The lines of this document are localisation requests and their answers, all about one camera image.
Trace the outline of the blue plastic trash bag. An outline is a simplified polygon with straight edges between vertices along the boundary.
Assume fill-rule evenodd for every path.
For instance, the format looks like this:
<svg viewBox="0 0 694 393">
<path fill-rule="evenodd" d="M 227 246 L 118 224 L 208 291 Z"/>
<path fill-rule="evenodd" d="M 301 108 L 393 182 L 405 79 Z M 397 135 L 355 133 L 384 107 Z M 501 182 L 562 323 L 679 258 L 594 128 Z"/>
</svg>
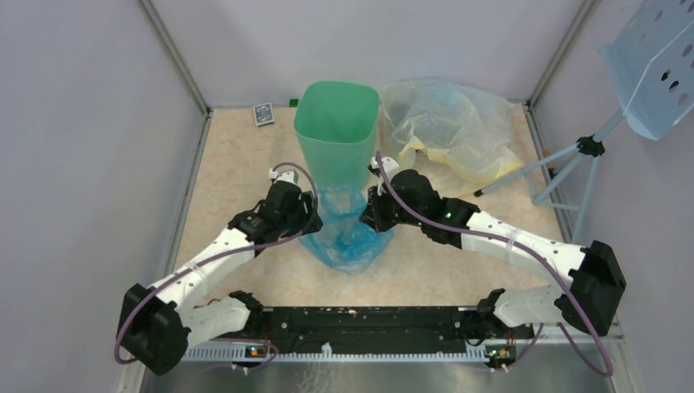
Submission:
<svg viewBox="0 0 694 393">
<path fill-rule="evenodd" d="M 360 221 L 367 200 L 358 187 L 319 191 L 318 215 L 322 228 L 299 238 L 313 257 L 329 268 L 348 274 L 367 270 L 385 252 L 394 230 L 378 233 Z"/>
</svg>

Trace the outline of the green plastic trash bin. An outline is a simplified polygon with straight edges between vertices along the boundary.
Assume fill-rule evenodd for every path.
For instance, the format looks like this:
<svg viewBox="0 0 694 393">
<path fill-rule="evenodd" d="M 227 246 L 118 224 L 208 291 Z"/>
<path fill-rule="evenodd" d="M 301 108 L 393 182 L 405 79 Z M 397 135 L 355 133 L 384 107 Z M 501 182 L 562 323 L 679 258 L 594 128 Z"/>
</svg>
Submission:
<svg viewBox="0 0 694 393">
<path fill-rule="evenodd" d="M 307 87 L 294 128 L 318 188 L 367 184 L 379 110 L 379 93 L 367 85 L 323 80 Z"/>
</svg>

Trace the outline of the clear yellow plastic bag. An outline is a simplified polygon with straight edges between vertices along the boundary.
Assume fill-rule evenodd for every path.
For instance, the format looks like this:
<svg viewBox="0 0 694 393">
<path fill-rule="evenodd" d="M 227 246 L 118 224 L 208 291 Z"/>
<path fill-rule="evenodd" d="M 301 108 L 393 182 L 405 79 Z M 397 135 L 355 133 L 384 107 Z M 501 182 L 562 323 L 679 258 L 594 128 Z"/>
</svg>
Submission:
<svg viewBox="0 0 694 393">
<path fill-rule="evenodd" d="M 380 148 L 464 196 L 523 165 L 514 143 L 512 104 L 441 79 L 410 79 L 380 90 Z"/>
</svg>

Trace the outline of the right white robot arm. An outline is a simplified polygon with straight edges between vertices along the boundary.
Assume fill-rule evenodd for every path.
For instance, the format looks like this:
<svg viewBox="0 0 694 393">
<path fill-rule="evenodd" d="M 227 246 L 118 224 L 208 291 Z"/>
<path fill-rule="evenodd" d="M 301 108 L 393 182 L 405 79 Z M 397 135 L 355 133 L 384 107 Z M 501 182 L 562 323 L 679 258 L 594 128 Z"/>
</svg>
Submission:
<svg viewBox="0 0 694 393">
<path fill-rule="evenodd" d="M 415 226 L 433 242 L 490 255 L 544 280 L 544 287 L 501 288 L 480 300 L 480 327 L 490 337 L 527 323 L 565 323 L 603 337 L 626 289 L 606 243 L 581 246 L 528 233 L 468 201 L 441 196 L 414 169 L 395 174 L 389 186 L 370 187 L 360 220 L 378 233 Z"/>
</svg>

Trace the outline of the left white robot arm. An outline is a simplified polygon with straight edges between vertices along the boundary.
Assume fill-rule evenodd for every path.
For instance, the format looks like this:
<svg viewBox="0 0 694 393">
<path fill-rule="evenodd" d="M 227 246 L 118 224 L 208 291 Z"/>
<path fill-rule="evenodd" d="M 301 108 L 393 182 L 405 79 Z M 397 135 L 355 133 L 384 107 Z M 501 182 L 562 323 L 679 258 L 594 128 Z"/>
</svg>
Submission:
<svg viewBox="0 0 694 393">
<path fill-rule="evenodd" d="M 263 250 L 315 233 L 322 227 L 315 191 L 302 191 L 284 175 L 272 182 L 258 204 L 236 214 L 198 255 L 165 278 L 134 284 L 124 294 L 114 357 L 143 364 L 161 376 L 191 348 L 227 332 L 243 338 L 259 334 L 262 316 L 243 300 L 228 296 L 211 305 L 198 303 L 232 271 Z"/>
</svg>

